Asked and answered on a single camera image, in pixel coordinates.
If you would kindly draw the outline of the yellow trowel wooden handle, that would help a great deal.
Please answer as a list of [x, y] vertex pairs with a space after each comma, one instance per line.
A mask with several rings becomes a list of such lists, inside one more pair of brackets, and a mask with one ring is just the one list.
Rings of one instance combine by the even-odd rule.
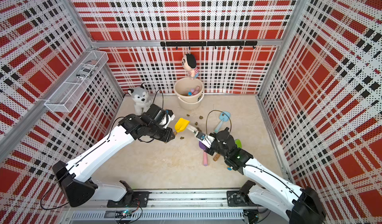
[[190, 124], [190, 121], [189, 120], [186, 120], [186, 119], [183, 119], [183, 118], [180, 118], [177, 123], [175, 124], [175, 131], [174, 131], [174, 135], [177, 135], [178, 133], [180, 132], [183, 132], [186, 130], [187, 126]]

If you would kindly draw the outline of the purple square trowel pink handle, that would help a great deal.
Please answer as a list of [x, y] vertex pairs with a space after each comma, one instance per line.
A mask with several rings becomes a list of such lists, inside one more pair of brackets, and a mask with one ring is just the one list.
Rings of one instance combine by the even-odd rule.
[[193, 90], [193, 95], [197, 95], [200, 91], [200, 86], [197, 86], [194, 90]]

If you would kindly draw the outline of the purple pointed trowel row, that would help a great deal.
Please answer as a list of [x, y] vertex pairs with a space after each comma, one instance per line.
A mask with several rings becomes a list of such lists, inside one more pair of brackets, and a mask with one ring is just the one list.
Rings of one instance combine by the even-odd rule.
[[207, 147], [201, 141], [199, 141], [199, 147], [203, 150], [203, 165], [208, 166], [208, 154], [206, 153]]

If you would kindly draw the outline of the light blue hand trowel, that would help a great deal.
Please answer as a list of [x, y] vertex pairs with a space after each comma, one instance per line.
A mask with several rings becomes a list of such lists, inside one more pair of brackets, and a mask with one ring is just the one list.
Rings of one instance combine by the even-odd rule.
[[218, 123], [218, 125], [214, 129], [215, 133], [219, 132], [219, 130], [222, 127], [224, 122], [227, 122], [227, 121], [230, 120], [230, 116], [231, 116], [231, 114], [229, 112], [227, 112], [227, 111], [223, 111], [223, 112], [220, 113], [220, 116], [219, 116], [220, 122]]

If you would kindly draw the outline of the white brush green handle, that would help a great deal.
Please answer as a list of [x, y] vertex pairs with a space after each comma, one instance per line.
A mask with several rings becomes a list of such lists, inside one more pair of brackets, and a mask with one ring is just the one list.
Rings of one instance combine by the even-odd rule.
[[187, 130], [191, 131], [194, 134], [197, 134], [199, 132], [199, 130], [196, 127], [192, 126], [192, 125], [188, 125], [187, 126]]

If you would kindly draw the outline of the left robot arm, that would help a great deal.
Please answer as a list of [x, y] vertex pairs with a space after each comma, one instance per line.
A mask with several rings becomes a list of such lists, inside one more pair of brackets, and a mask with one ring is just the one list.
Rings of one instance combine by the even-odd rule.
[[83, 154], [67, 163], [57, 162], [53, 172], [69, 205], [78, 207], [93, 200], [108, 200], [111, 206], [132, 203], [134, 192], [125, 181], [106, 184], [92, 180], [91, 176], [121, 149], [144, 136], [164, 143], [173, 140], [175, 134], [169, 123], [174, 118], [171, 110], [152, 104], [141, 115], [123, 117], [108, 135]]

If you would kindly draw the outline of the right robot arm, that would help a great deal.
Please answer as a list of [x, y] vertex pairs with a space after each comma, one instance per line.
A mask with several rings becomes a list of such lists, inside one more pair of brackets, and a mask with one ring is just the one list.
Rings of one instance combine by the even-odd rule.
[[253, 155], [239, 148], [229, 129], [204, 135], [202, 143], [210, 155], [220, 154], [232, 170], [253, 180], [245, 196], [290, 224], [323, 224], [326, 213], [317, 192], [293, 184], [262, 165]]

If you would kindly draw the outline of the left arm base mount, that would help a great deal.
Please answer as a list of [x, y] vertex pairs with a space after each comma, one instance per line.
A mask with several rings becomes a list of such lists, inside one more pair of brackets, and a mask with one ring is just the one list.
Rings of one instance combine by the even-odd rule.
[[126, 193], [119, 201], [109, 200], [107, 203], [108, 208], [132, 207], [135, 202], [141, 208], [147, 207], [149, 192], [135, 192], [125, 181], [120, 180], [119, 182], [125, 187]]

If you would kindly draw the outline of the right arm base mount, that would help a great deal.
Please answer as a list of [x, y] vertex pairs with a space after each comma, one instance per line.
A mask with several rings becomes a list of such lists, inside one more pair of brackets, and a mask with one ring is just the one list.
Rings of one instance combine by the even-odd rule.
[[255, 182], [248, 180], [239, 190], [227, 191], [227, 204], [229, 207], [256, 207], [249, 198], [250, 189], [256, 186]]

